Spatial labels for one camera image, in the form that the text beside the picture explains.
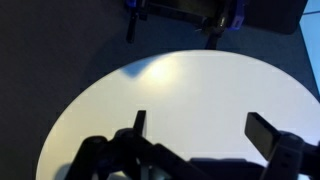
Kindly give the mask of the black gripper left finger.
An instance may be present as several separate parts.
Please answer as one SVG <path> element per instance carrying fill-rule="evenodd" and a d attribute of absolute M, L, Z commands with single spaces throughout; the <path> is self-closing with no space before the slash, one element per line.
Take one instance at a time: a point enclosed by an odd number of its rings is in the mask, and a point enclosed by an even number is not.
<path fill-rule="evenodd" d="M 133 129 L 141 136 L 145 136 L 145 121 L 146 121 L 146 111 L 145 110 L 139 110 L 137 112 Z"/>

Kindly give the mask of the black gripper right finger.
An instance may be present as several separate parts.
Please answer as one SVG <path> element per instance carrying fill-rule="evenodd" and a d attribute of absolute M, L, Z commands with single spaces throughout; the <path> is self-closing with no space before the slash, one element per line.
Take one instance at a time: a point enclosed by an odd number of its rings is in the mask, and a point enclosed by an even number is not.
<path fill-rule="evenodd" d="M 244 133 L 265 160 L 271 156 L 280 132 L 256 112 L 249 112 Z"/>

